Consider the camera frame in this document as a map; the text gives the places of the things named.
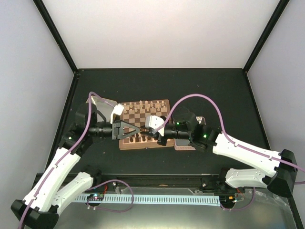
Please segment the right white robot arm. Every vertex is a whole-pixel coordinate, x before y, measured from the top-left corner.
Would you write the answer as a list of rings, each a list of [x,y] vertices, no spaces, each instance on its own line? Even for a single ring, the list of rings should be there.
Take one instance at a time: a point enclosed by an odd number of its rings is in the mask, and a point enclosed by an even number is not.
[[[250,166],[250,169],[228,169],[225,176],[216,181],[221,192],[239,187],[260,187],[281,197],[292,196],[298,169],[295,155],[290,150],[271,151],[239,141],[200,123],[186,108],[174,112],[173,123],[166,123],[164,116],[146,117],[141,134],[154,138],[162,146],[169,139],[187,139],[196,150],[204,152],[211,148],[216,155]]]

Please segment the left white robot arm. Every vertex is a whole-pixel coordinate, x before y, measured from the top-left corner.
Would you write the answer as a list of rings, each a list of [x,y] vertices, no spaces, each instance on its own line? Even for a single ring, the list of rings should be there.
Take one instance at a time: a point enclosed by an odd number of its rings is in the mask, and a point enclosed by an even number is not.
[[[115,119],[123,111],[122,104],[113,105],[110,117],[99,122],[96,105],[85,103],[79,107],[74,123],[62,137],[52,162],[39,181],[22,200],[17,199],[11,205],[12,212],[20,221],[20,229],[25,226],[32,229],[52,229],[60,214],[81,193],[119,182],[117,179],[102,181],[101,171],[87,166],[72,181],[63,185],[65,178],[93,144],[95,137],[121,140],[133,135],[133,132],[125,133],[123,130],[129,123]]]

